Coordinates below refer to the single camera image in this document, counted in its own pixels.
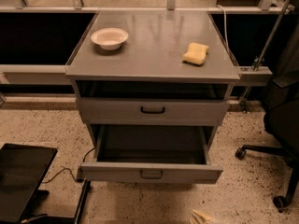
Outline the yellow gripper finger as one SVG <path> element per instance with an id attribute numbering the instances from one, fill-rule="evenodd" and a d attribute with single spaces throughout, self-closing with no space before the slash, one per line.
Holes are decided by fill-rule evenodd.
<path id="1" fill-rule="evenodd" d="M 208 214 L 193 209 L 192 216 L 190 218 L 190 223 L 191 224 L 219 224 L 219 221 Z"/>

